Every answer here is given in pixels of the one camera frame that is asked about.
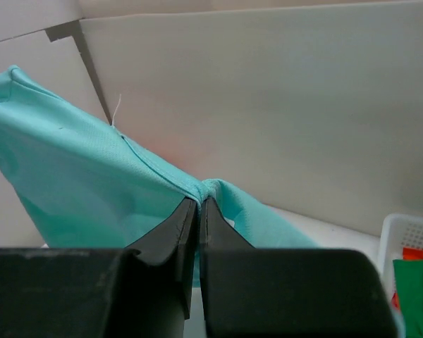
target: white plastic basket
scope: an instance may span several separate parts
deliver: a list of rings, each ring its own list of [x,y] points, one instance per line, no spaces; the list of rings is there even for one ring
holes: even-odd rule
[[[403,258],[403,247],[423,250],[423,218],[393,213],[382,226],[378,267],[388,299],[395,293],[393,260]]]

